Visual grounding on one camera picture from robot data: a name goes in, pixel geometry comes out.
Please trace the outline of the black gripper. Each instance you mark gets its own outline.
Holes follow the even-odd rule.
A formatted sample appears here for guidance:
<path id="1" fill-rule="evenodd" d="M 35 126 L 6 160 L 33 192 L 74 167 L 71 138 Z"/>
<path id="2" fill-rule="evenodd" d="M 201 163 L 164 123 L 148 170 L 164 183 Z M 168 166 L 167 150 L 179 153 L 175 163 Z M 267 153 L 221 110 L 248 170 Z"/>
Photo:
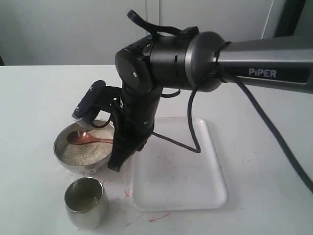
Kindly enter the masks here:
<path id="1" fill-rule="evenodd" d="M 125 161 L 143 149 L 154 130 L 155 114 L 163 88 L 141 95 L 125 83 L 113 103 L 115 133 L 108 169 L 119 172 Z"/>

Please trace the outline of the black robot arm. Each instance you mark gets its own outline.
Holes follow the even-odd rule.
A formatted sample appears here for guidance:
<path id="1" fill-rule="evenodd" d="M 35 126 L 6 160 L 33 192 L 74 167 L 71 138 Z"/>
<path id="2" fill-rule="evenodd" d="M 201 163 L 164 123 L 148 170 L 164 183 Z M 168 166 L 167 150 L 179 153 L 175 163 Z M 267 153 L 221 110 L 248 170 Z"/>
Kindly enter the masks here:
<path id="1" fill-rule="evenodd" d="M 234 43 L 215 32 L 191 39 L 145 37 L 117 52 L 115 66 L 122 89 L 112 104 L 108 167 L 114 171 L 152 134 L 164 88 L 211 92 L 237 77 L 247 85 L 313 91 L 313 44 L 294 36 Z"/>

